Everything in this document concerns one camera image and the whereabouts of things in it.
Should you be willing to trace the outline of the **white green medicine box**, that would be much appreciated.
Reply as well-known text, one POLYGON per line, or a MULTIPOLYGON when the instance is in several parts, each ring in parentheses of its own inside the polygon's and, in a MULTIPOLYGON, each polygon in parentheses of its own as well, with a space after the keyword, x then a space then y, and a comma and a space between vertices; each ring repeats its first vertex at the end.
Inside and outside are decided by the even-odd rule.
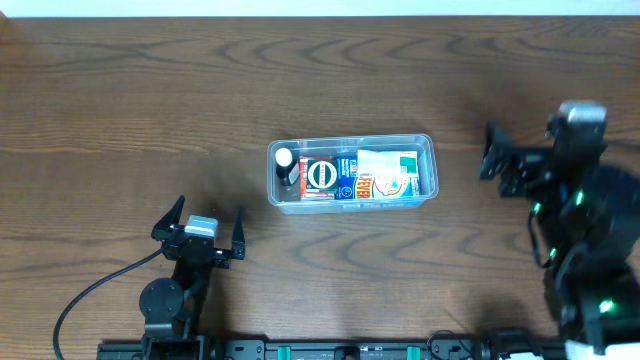
POLYGON ((418 173, 418 154, 416 151, 359 150, 357 166, 360 174, 414 175, 418 173))

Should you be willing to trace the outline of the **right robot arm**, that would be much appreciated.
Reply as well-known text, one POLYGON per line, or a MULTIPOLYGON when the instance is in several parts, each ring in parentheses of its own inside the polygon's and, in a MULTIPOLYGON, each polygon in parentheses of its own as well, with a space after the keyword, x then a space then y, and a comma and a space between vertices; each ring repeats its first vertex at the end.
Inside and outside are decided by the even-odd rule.
POLYGON ((515 145, 486 126, 480 177, 531 204, 528 229, 544 296, 559 334, 595 355, 639 342, 639 281, 628 263, 639 238, 639 179, 603 165, 600 125, 553 120, 550 147, 515 145))

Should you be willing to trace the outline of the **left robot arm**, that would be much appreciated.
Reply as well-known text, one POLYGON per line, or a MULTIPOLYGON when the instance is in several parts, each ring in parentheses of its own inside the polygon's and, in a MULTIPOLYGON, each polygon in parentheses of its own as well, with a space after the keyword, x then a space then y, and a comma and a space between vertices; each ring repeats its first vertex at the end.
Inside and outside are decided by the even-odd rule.
POLYGON ((231 246, 221 248, 216 245, 217 220, 192 215, 186 224, 179 223, 184 202, 179 197, 151 231, 161 243, 161 254, 175 267, 169 278, 151 281, 139 297, 145 318, 139 359, 213 359, 215 341, 198 332, 211 274, 245 258, 241 213, 235 218, 231 246))

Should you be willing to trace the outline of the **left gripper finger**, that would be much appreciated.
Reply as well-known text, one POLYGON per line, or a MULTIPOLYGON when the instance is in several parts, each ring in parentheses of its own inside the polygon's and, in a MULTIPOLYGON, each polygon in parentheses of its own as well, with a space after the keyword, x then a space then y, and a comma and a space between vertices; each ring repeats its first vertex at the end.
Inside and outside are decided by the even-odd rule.
POLYGON ((179 225, 185 196, 180 195, 169 211, 153 226, 151 238, 158 242, 166 242, 179 225))
POLYGON ((233 233, 231 237, 231 258, 243 260, 245 258, 245 235, 242 224, 243 211, 239 209, 235 218, 233 233))

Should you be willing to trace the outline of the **red white medicine box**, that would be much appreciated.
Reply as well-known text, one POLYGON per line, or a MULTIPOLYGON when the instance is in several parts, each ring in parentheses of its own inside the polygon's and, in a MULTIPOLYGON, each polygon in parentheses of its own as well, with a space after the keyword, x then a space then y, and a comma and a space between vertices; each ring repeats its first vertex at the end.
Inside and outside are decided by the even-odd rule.
POLYGON ((300 198, 302 201, 311 201, 311 200, 322 200, 322 199, 334 199, 335 198, 335 190, 322 190, 318 192, 309 191, 307 189, 308 181, 308 162, 310 160, 332 160, 332 156, 328 157, 299 157, 299 166, 300 166, 300 198))

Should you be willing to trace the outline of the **dark bottle white cap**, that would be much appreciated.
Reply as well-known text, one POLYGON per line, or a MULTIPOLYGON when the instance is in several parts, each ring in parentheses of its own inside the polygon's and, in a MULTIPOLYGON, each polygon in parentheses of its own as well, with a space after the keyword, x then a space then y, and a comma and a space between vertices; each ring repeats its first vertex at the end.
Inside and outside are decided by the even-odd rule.
POLYGON ((275 153, 276 176, 282 186, 290 187, 300 176, 298 160, 288 148, 280 148, 275 153))

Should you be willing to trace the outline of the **green Zam-Buk box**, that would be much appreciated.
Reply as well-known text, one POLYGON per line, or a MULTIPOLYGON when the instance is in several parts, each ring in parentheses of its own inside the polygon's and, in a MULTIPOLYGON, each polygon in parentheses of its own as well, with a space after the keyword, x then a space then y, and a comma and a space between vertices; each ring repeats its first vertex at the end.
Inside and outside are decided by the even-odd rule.
POLYGON ((307 167, 308 192, 335 193, 339 187, 339 162, 311 159, 307 167))

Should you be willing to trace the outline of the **blue Kool Fever box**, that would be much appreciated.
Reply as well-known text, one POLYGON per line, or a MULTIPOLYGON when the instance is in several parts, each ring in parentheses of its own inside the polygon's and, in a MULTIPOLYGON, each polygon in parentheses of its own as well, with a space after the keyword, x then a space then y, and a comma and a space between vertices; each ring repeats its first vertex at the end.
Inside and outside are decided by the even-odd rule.
POLYGON ((338 161, 336 200, 390 200, 421 195, 418 174, 358 174, 356 156, 342 156, 338 161))

